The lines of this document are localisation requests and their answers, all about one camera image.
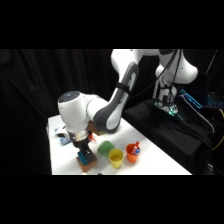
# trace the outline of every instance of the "tabletop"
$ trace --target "tabletop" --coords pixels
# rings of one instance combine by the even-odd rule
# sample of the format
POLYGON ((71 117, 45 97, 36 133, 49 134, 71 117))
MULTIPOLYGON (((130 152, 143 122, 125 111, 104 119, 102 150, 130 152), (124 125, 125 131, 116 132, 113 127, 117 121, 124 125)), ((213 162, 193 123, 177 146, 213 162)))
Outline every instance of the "tabletop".
MULTIPOLYGON (((49 140, 53 175, 81 175, 83 172, 76 160, 78 148, 72 143, 63 146, 55 135, 55 129, 64 123, 61 116, 49 118, 49 140)), ((115 134, 102 136, 93 135, 96 142, 90 142, 89 147, 98 159, 98 164, 88 175, 191 175, 186 169, 164 153, 154 143, 148 140, 124 119, 115 134), (114 169, 108 158, 97 152, 104 141, 110 141, 116 148, 124 152, 124 161, 120 169, 114 169), (128 162, 126 146, 140 142, 141 154, 136 163, 128 162)))

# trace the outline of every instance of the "green cup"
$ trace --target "green cup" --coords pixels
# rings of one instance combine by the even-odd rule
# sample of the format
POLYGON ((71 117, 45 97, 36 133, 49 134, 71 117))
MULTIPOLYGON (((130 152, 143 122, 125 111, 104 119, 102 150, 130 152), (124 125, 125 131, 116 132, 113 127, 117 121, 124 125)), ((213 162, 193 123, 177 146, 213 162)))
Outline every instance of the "green cup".
POLYGON ((115 149, 115 146, 111 142, 106 141, 100 145, 97 151, 99 154, 106 156, 108 158, 109 153, 112 149, 115 149))

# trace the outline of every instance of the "cup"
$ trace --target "cup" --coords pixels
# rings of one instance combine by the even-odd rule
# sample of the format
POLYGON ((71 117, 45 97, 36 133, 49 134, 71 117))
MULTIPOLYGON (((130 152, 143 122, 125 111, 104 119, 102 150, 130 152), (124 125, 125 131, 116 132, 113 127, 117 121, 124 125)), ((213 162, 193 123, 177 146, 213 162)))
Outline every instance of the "cup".
POLYGON ((108 158, 112 149, 115 149, 115 146, 111 142, 106 141, 100 145, 100 147, 97 149, 97 152, 108 158))
POLYGON ((124 154, 120 149, 112 149, 109 153, 111 165, 115 169, 119 169, 124 159, 124 154))
POLYGON ((135 163, 140 155, 140 153, 135 156, 135 155, 132 155, 132 151, 134 149, 134 147, 137 146, 138 149, 140 150, 140 153, 141 153, 141 149, 139 148, 138 144, 130 144, 127 146, 126 148, 126 152, 127 152, 127 159, 130 163, 135 163))

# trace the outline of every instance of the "black stand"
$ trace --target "black stand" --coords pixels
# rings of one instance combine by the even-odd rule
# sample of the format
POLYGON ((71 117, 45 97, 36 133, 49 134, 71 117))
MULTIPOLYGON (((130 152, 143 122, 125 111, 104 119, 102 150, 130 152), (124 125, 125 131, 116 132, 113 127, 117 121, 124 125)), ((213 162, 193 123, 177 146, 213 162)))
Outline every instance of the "black stand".
POLYGON ((212 154, 211 130, 187 106, 178 108, 180 117, 173 117, 147 100, 126 110, 123 118, 190 173, 203 175, 212 154))

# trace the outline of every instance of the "cable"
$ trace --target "cable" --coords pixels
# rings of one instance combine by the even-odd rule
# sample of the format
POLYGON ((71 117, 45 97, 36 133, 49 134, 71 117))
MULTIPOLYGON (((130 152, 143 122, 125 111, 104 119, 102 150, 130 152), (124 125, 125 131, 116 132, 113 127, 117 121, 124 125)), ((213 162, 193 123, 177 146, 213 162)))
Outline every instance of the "cable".
POLYGON ((184 99, 184 101, 185 101, 185 103, 187 103, 190 107, 191 107, 191 109, 192 110, 194 110, 194 112, 195 113, 197 113, 204 121, 206 121, 208 124, 209 124, 209 126, 212 128, 212 134, 214 134, 215 133, 215 129, 214 129, 214 127, 212 126, 212 124, 203 116, 203 115, 201 115, 198 111, 196 111, 192 106, 191 106, 191 104, 190 103, 188 103, 187 102, 187 100, 185 99, 185 95, 181 95, 181 97, 183 97, 183 99, 184 99))
POLYGON ((173 84, 175 82, 175 79, 176 79, 176 76, 177 76, 177 71, 179 69, 179 66, 180 66, 180 60, 181 60, 181 55, 182 55, 182 51, 183 49, 180 49, 180 53, 179 53, 179 58, 178 58, 178 62, 177 62, 177 68, 176 68, 176 72, 175 72, 175 75, 174 75, 174 78, 173 78, 173 82, 171 83, 171 86, 170 86, 170 91, 169 91, 169 95, 168 95, 168 99, 169 97, 172 96, 172 99, 174 100, 173 102, 171 102, 172 105, 175 105, 175 99, 174 99, 174 95, 172 93, 172 87, 173 87, 173 84))
POLYGON ((175 57, 176 57, 177 51, 178 51, 178 49, 176 49, 176 50, 174 51, 174 53, 173 53, 173 55, 172 55, 172 57, 171 57, 169 63, 168 63, 167 66, 164 68, 164 70, 162 71, 162 73, 156 78, 156 80, 155 80, 150 86, 148 86, 146 89, 144 89, 142 92, 140 92, 140 93, 138 93, 138 94, 136 94, 136 95, 130 97, 129 100, 131 100, 131 99, 133 99, 133 98, 136 98, 137 96, 142 95, 144 92, 146 92, 148 89, 150 89, 150 88, 155 84, 155 82, 156 82, 156 81, 163 75, 163 73, 166 71, 166 69, 168 69, 168 68, 171 66, 171 64, 173 63, 173 61, 174 61, 174 59, 175 59, 175 57))
POLYGON ((213 62, 215 60, 215 56, 217 55, 217 53, 218 53, 218 49, 216 49, 216 52, 214 54, 214 57, 212 58, 212 61, 211 61, 210 65, 209 65, 209 67, 208 67, 208 70, 207 70, 206 74, 208 74, 208 72, 209 72, 209 70, 210 70, 210 68, 211 68, 211 66, 212 66, 212 64, 213 64, 213 62))
POLYGON ((222 140, 220 141, 220 143, 214 149, 212 149, 212 151, 216 150, 222 144, 223 141, 224 141, 224 136, 223 136, 222 140))

